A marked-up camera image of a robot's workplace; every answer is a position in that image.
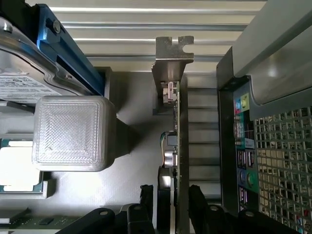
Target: hard drive label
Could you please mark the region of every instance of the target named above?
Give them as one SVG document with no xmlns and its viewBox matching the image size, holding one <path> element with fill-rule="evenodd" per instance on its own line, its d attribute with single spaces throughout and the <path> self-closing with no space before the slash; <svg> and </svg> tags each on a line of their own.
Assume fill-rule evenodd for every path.
<svg viewBox="0 0 312 234">
<path fill-rule="evenodd" d="M 0 99 L 21 104 L 36 104 L 43 96 L 60 95 L 28 76 L 0 77 Z"/>
</svg>

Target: metal mesh grille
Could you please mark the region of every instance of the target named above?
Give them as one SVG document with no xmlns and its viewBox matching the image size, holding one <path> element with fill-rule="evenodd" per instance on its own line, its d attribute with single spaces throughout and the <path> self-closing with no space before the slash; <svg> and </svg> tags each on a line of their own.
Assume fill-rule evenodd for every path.
<svg viewBox="0 0 312 234">
<path fill-rule="evenodd" d="M 312 107 L 255 121 L 260 211 L 311 233 Z"/>
</svg>

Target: hard drive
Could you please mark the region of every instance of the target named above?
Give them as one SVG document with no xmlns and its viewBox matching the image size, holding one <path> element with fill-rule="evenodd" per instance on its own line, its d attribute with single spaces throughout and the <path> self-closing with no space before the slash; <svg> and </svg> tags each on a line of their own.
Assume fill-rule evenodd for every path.
<svg viewBox="0 0 312 234">
<path fill-rule="evenodd" d="M 103 96 L 104 84 L 48 6 L 1 3 L 0 99 L 32 106 L 43 96 Z"/>
</svg>

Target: translucent plastic cover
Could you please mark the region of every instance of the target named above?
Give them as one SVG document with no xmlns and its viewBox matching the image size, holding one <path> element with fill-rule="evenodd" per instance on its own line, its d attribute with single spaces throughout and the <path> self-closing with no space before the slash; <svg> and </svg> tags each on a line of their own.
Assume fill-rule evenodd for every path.
<svg viewBox="0 0 312 234">
<path fill-rule="evenodd" d="M 114 157 L 109 125 L 116 113 L 103 97 L 44 97 L 36 105 L 32 161 L 42 171 L 101 171 Z"/>
</svg>

